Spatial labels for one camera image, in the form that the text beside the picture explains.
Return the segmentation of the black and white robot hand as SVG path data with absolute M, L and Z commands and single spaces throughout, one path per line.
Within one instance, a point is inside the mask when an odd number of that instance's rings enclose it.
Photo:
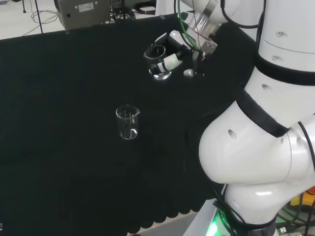
M 177 69 L 187 57 L 193 57 L 196 50 L 188 40 L 177 30 L 164 33 L 152 44 L 151 56 L 153 62 L 149 72 L 157 80 L 165 80 Z

